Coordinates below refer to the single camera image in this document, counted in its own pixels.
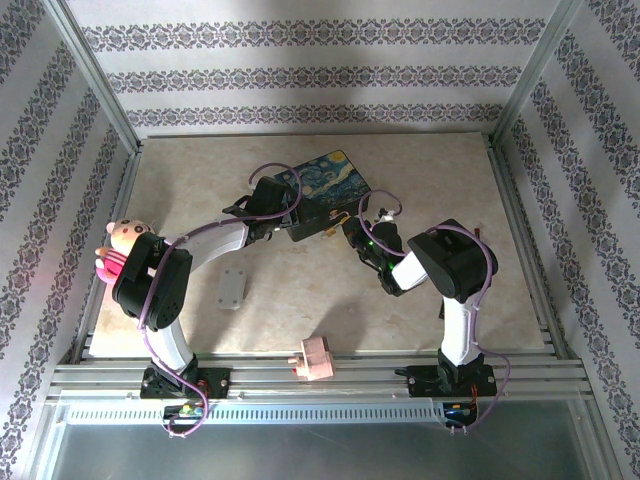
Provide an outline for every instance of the striped wallpaper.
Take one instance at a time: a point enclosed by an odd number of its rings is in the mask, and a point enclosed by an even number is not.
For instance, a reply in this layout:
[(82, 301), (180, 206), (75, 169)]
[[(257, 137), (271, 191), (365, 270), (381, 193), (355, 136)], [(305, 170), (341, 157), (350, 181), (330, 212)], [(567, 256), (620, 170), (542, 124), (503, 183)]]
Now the striped wallpaper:
[(582, 4), (503, 149), (625, 478), (640, 478), (639, 5)]
[(69, 0), (140, 137), (488, 133), (556, 3)]
[(22, 472), (128, 153), (38, 0), (0, 0), (0, 478)]

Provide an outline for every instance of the pink stuffed toy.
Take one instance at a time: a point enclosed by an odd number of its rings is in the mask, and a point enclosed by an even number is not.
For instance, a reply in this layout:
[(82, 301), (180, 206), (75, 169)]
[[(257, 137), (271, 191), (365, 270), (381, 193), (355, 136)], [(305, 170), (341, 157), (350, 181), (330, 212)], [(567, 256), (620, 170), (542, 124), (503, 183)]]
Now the pink stuffed toy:
[(108, 223), (107, 232), (111, 235), (111, 247), (96, 249), (96, 255), (100, 257), (96, 259), (96, 273), (100, 280), (113, 285), (138, 237), (146, 232), (155, 232), (146, 223), (127, 219)]

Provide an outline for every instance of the patterned wallpaper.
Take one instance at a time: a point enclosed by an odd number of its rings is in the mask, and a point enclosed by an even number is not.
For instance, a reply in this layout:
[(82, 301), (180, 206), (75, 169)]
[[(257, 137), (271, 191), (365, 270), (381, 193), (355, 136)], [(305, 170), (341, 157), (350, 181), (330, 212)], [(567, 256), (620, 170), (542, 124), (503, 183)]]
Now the patterned wallpaper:
[(586, 1), (503, 148), (569, 344), (640, 478), (640, 14)]
[(68, 3), (146, 137), (488, 133), (557, 0)]
[(0, 478), (22, 478), (128, 154), (38, 0), (0, 0)]

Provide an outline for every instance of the marble surface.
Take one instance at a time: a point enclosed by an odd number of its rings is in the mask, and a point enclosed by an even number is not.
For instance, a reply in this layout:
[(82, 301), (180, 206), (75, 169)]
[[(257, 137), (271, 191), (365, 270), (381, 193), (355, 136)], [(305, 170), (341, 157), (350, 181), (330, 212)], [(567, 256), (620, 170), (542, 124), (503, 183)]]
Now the marble surface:
[[(371, 188), (397, 194), (403, 239), (448, 218), (479, 227), (500, 265), (479, 317), (489, 348), (542, 348), (538, 323), (479, 134), (355, 135), (151, 139), (145, 142), (127, 216), (159, 233), (185, 232), (215, 219), (249, 193), (247, 177), (266, 162), (297, 165), (343, 150)], [(266, 173), (275, 174), (278, 170)], [(393, 208), (372, 198), (369, 212)], [(219, 310), (225, 268), (248, 272), (245, 302)], [(180, 320), (193, 350), (211, 353), (289, 352), (314, 333), (334, 352), (437, 349), (443, 335), (441, 297), (428, 282), (387, 295), (341, 231), (293, 243), (285, 232), (211, 262), (189, 281)], [(131, 319), (102, 304), (91, 354), (146, 356)]]

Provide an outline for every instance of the ventilation grille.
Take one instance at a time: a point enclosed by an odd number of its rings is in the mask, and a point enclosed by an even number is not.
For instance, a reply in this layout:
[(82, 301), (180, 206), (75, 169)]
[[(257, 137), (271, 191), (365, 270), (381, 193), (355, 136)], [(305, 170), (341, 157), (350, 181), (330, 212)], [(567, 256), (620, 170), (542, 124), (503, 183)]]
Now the ventilation grille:
[[(72, 405), (67, 420), (74, 425), (144, 425), (162, 421), (163, 407), (136, 405)], [(335, 423), (437, 422), (442, 408), (431, 403), (389, 405), (212, 405), (207, 424), (292, 425)]]

